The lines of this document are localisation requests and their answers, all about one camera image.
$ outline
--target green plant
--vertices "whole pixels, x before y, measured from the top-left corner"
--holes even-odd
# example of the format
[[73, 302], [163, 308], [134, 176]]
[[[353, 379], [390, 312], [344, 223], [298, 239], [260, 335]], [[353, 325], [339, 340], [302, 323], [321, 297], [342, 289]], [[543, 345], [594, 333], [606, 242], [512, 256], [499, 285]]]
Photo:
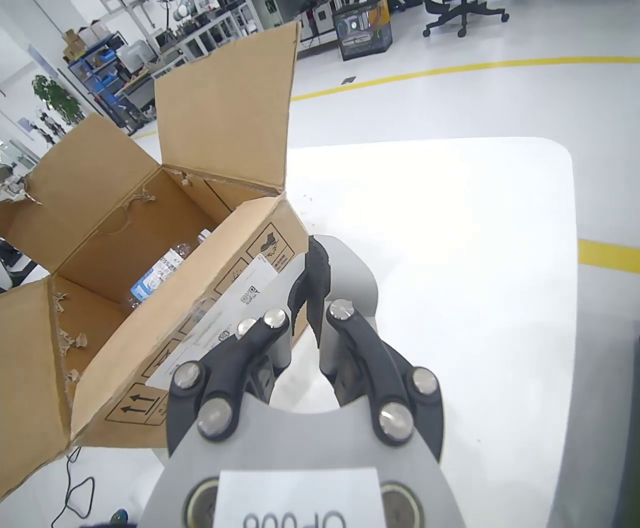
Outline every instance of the green plant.
[[56, 81], [44, 75], [36, 75], [31, 85], [33, 93], [47, 104], [49, 110], [58, 112], [67, 125], [77, 125], [84, 119], [78, 101]]

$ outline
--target cardboard box on shelf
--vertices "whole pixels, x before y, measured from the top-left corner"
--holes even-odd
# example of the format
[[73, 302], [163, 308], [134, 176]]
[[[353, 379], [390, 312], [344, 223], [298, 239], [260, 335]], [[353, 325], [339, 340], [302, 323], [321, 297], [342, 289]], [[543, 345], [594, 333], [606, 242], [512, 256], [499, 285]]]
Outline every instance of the cardboard box on shelf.
[[95, 34], [92, 28], [80, 28], [80, 31], [78, 31], [78, 35], [87, 46], [93, 46], [100, 40], [100, 38]]
[[75, 60], [78, 56], [82, 55], [86, 46], [82, 40], [76, 40], [72, 44], [68, 44], [64, 50], [64, 55], [69, 61]]
[[91, 30], [95, 33], [95, 36], [98, 37], [98, 40], [107, 38], [111, 34], [109, 28], [107, 28], [107, 26], [105, 26], [99, 20], [91, 24]]
[[[52, 273], [0, 296], [0, 496], [71, 445], [166, 445], [166, 392], [145, 380], [261, 246], [276, 239], [278, 271], [307, 250], [283, 194], [297, 43], [288, 24], [160, 78], [162, 165], [94, 114], [30, 176], [40, 204], [0, 204], [0, 236]], [[129, 288], [203, 228], [127, 317]]]
[[80, 35], [78, 35], [73, 29], [70, 29], [68, 31], [65, 32], [64, 35], [62, 35], [62, 39], [67, 43], [67, 44], [73, 44], [74, 42], [77, 41], [81, 41], [82, 38], [80, 37]]

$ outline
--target bottle label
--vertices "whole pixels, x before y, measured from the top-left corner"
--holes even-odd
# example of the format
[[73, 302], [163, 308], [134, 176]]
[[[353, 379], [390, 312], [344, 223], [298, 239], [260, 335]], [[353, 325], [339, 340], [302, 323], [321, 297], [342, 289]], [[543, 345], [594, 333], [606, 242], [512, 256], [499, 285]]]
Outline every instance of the bottle label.
[[167, 278], [182, 264], [184, 259], [177, 251], [171, 249], [158, 260], [153, 267], [147, 271], [131, 287], [131, 293], [139, 301], [148, 299], [149, 296], [158, 289]]

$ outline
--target white table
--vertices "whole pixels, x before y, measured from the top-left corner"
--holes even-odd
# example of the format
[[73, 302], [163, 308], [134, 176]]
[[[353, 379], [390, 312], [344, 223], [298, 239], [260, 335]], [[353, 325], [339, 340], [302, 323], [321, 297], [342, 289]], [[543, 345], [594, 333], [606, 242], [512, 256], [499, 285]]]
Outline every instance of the white table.
[[[442, 469], [468, 526], [546, 525], [575, 353], [569, 153], [536, 138], [343, 145], [291, 150], [287, 172], [310, 233], [376, 276], [381, 337], [440, 378]], [[314, 345], [303, 336], [273, 404], [336, 405]]]

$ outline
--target white label sticker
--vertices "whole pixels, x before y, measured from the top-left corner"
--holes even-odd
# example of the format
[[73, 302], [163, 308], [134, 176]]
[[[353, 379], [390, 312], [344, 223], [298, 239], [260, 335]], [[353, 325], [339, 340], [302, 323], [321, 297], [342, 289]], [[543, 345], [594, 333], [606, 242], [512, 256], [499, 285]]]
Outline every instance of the white label sticker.
[[169, 390], [175, 370], [187, 361], [201, 359], [215, 345], [234, 333], [243, 310], [277, 276], [278, 272], [269, 261], [258, 254], [145, 385]]
[[386, 528], [375, 468], [223, 471], [213, 528]]
[[170, 249], [131, 287], [131, 293], [139, 301], [148, 299], [183, 262], [180, 254]]

